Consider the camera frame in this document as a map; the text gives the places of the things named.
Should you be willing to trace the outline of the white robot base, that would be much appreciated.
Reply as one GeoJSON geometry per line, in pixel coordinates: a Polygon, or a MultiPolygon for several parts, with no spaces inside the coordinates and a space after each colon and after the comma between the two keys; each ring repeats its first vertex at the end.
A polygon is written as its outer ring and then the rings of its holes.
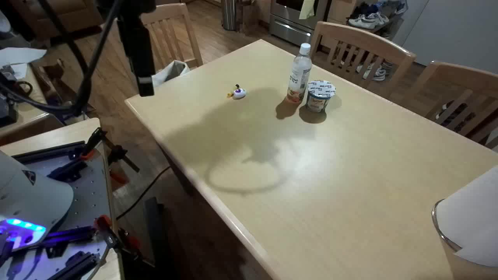
{"type": "Polygon", "coordinates": [[[0,228],[12,250],[38,244],[72,203],[74,191],[0,152],[0,228]]]}

